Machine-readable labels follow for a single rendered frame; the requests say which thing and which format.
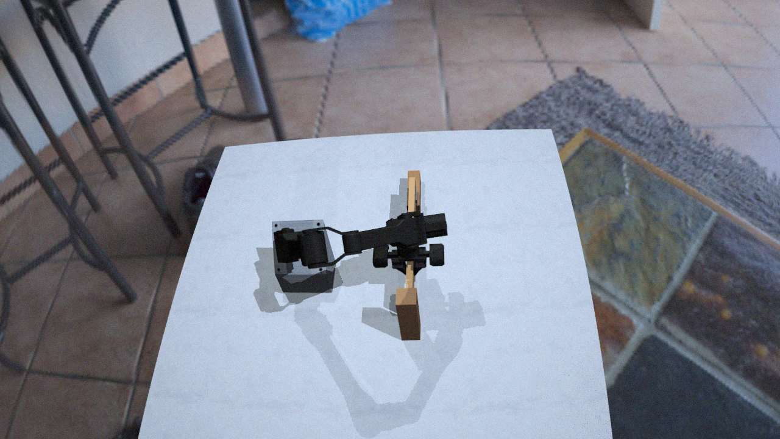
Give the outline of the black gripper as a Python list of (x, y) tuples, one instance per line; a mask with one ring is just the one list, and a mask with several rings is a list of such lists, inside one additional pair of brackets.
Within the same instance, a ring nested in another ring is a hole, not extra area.
[(427, 258), (430, 258), (431, 266), (445, 265), (445, 246), (443, 244), (430, 244), (430, 250), (426, 247), (402, 248), (398, 246), (396, 250), (388, 252), (388, 245), (374, 248), (373, 266), (374, 268), (386, 268), (388, 259), (392, 259), (392, 268), (406, 274), (406, 262), (415, 262), (414, 275), (427, 267)]

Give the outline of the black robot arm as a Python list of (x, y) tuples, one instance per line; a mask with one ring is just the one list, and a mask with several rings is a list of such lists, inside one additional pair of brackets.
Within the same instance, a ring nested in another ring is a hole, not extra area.
[[(333, 262), (328, 262), (323, 231), (325, 229), (342, 235), (345, 253)], [(389, 244), (392, 247), (412, 248), (427, 244), (428, 238), (447, 235), (445, 212), (424, 216), (423, 212), (418, 211), (404, 212), (396, 219), (389, 219), (386, 227), (361, 232), (340, 232), (331, 227), (307, 229), (303, 232), (283, 228), (274, 232), (278, 262), (296, 262), (301, 259), (302, 265), (308, 266), (308, 269), (334, 266), (345, 256), (361, 254), (361, 251), (369, 248)]]

